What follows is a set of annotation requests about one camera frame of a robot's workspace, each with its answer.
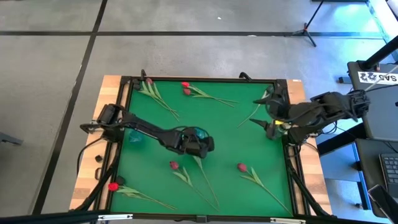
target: metal bracket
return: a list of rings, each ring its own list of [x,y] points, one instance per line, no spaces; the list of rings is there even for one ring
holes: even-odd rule
[[[288,218],[271,218],[271,223],[305,224],[305,220],[294,220],[294,219],[288,219]]]
[[[98,221],[132,219],[132,214],[123,215],[98,215]]]
[[[141,69],[141,81],[145,81],[145,77],[147,76],[144,69]]]
[[[248,82],[251,81],[250,76],[249,76],[248,74],[246,74],[246,72],[241,72],[241,73],[239,74],[239,78],[244,78],[244,79],[246,79],[246,81],[248,81]]]
[[[207,215],[197,215],[197,223],[206,223],[207,222]]]

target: wooden table frame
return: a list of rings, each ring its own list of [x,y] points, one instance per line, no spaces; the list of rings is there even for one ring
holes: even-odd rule
[[[116,103],[117,97],[119,95],[119,87],[121,86],[121,80],[122,76],[104,76],[102,86],[99,91],[97,104],[94,110],[93,120],[97,119],[105,104]],[[287,86],[291,104],[297,104],[305,101],[303,83],[300,80],[287,80]],[[126,98],[128,96],[128,85],[125,85],[124,89],[120,89],[120,91],[123,91],[123,94],[121,94],[122,97],[119,99],[119,101],[121,102],[121,105],[125,105]],[[101,136],[101,133],[101,131],[96,131],[94,134],[89,134],[86,143],[88,144],[95,139],[98,139]],[[316,146],[316,142],[314,139],[309,139],[307,142]],[[95,156],[101,155],[102,157],[104,157],[106,152],[106,146],[106,141],[99,141],[85,150],[84,155],[81,159],[80,171],[76,180],[75,189],[73,191],[70,209],[76,208],[81,205],[84,199],[87,198],[87,196],[98,183],[98,181],[95,179],[95,174],[101,169],[102,164],[95,161]],[[113,160],[115,150],[116,144],[112,144],[109,161]],[[304,177],[307,189],[309,189],[310,193],[321,205],[322,209],[331,214],[330,202],[326,191],[325,180],[323,178],[323,172],[318,152],[314,148],[304,144],[302,146],[299,159],[301,159],[302,167],[297,167],[296,160],[294,158],[291,158],[291,161],[296,168],[298,174]],[[300,190],[295,183],[294,188],[297,213],[308,214],[308,204],[303,202],[303,197],[301,196]],[[101,193],[101,201],[97,202],[98,209],[106,208],[107,195],[108,189],[106,184]]]

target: black floor stripe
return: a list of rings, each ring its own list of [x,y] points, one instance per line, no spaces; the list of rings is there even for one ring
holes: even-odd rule
[[[92,31],[0,31],[0,35],[33,35],[33,36],[85,36],[91,35]]]
[[[382,39],[378,32],[311,32],[313,37],[360,37]],[[98,36],[258,36],[291,37],[293,32],[240,32],[240,31],[99,31]]]
[[[230,36],[242,37],[255,35],[258,37],[291,37],[293,32],[250,32],[250,31],[0,31],[0,35],[27,36]],[[378,32],[310,32],[313,37],[357,37],[383,39]]]
[[[94,28],[93,28],[93,32],[98,31],[98,28],[100,27],[102,16],[104,14],[107,2],[108,2],[108,0],[103,0],[101,3],[101,7],[99,8],[99,12],[98,12],[97,20],[96,20]],[[85,54],[83,56],[83,60],[81,62],[80,71],[76,77],[75,86],[73,86],[72,93],[70,95],[70,99],[67,104],[67,109],[65,111],[65,114],[63,115],[61,125],[58,129],[57,137],[55,138],[55,141],[53,144],[51,158],[50,158],[49,164],[47,166],[47,169],[45,171],[45,175],[44,175],[42,184],[40,186],[40,190],[37,194],[37,199],[35,201],[33,211],[32,211],[33,215],[38,215],[38,214],[41,214],[41,212],[42,212],[42,209],[43,209],[43,206],[45,203],[45,198],[47,197],[47,193],[48,193],[50,185],[51,185],[51,180],[54,175],[55,168],[57,166],[57,162],[58,162],[58,159],[61,154],[62,145],[65,140],[65,136],[67,135],[69,123],[70,123],[70,120],[71,120],[72,114],[73,114],[73,110],[75,109],[75,104],[76,104],[76,100],[77,100],[77,97],[78,97],[78,94],[79,94],[79,91],[81,88],[81,84],[83,83],[83,78],[85,76],[85,72],[87,69],[88,61],[90,59],[91,51],[93,50],[93,47],[94,47],[95,39],[96,39],[96,36],[91,35],[91,37],[88,41],[87,48],[86,48]]]

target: tripod stand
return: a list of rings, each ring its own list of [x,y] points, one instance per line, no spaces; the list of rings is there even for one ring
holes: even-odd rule
[[[310,26],[310,24],[311,24],[313,18],[315,17],[315,15],[317,14],[319,8],[321,8],[321,6],[322,6],[322,4],[323,4],[324,1],[325,1],[325,0],[322,0],[322,2],[319,4],[317,10],[316,10],[316,11],[314,12],[314,14],[312,15],[310,21],[309,21],[308,23],[305,23],[305,24],[304,24],[304,29],[299,30],[299,31],[296,31],[296,32],[293,32],[293,34],[292,34],[292,35],[304,35],[304,36],[307,36],[307,37],[311,40],[312,45],[313,45],[314,47],[317,47],[317,44],[315,43],[315,41],[313,41],[313,39],[312,39],[312,37],[311,37],[311,34],[308,32],[307,29],[308,29],[308,27]]]

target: red flower bud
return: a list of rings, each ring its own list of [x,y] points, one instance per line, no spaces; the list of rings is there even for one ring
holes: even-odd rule
[[[189,83],[187,83],[187,82],[181,82],[181,84],[182,84],[182,86],[184,86],[185,88],[188,88],[188,87],[189,87]]]
[[[152,84],[154,83],[154,81],[152,81],[150,78],[147,78],[146,81],[147,81],[147,83],[150,84],[150,85],[152,85]]]
[[[238,169],[239,169],[241,172],[246,172],[246,171],[248,171],[248,168],[247,168],[246,165],[244,165],[243,163],[238,163]]]
[[[119,184],[116,182],[108,184],[108,189],[110,191],[117,191],[119,189]]]
[[[191,90],[190,89],[184,88],[183,91],[184,91],[185,95],[187,95],[187,96],[191,95]]]
[[[173,170],[176,170],[176,169],[178,169],[178,163],[175,162],[175,161],[171,161],[171,162],[170,162],[170,167],[171,167]]]

